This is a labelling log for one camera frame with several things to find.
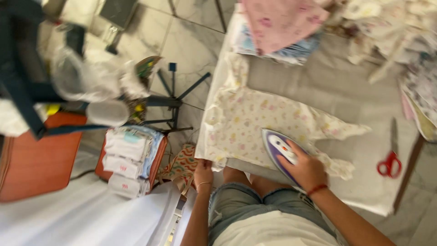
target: ripped denim shorts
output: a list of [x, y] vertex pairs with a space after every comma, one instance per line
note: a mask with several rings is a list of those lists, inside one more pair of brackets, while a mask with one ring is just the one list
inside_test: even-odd
[[312, 200], [298, 190], [279, 188], [260, 197], [242, 183], [226, 183], [209, 200], [209, 245], [232, 223], [276, 210], [306, 218], [336, 238]]

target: red scissors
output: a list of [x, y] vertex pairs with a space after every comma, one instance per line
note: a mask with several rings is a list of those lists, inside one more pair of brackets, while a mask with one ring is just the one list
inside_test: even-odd
[[392, 150], [388, 154], [387, 159], [378, 163], [376, 169], [382, 176], [388, 176], [392, 179], [395, 179], [399, 176], [399, 174], [401, 174], [402, 170], [402, 163], [396, 154], [398, 152], [398, 124], [395, 118], [392, 120], [391, 143]]

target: steam iron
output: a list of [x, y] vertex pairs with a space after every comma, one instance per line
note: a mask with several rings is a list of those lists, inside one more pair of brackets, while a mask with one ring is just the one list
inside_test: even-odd
[[291, 164], [296, 165], [298, 162], [298, 157], [291, 151], [290, 146], [287, 144], [286, 140], [294, 141], [288, 136], [282, 133], [273, 131], [267, 128], [261, 129], [261, 135], [263, 136], [264, 147], [270, 156], [270, 159], [275, 164], [275, 166], [289, 179], [293, 180], [298, 186], [300, 186], [296, 180], [291, 176], [290, 173], [281, 165], [276, 155], [284, 156]]

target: yellow object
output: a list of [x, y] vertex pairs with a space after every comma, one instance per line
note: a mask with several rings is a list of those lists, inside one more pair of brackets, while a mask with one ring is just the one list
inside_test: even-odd
[[47, 107], [46, 110], [48, 116], [56, 114], [59, 111], [59, 109], [61, 109], [60, 104], [49, 104], [46, 107]]
[[143, 105], [138, 104], [137, 106], [135, 106], [135, 111], [137, 111], [137, 112], [144, 111], [144, 107], [143, 107]]

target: stack of folded baby clothes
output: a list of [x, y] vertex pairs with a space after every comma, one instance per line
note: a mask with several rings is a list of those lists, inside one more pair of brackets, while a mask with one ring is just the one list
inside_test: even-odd
[[242, 1], [237, 5], [234, 52], [303, 65], [319, 46], [329, 13], [312, 0]]
[[152, 144], [152, 136], [127, 127], [107, 131], [102, 163], [104, 171], [114, 173], [108, 181], [112, 192], [136, 198], [150, 189], [150, 182], [140, 176]]

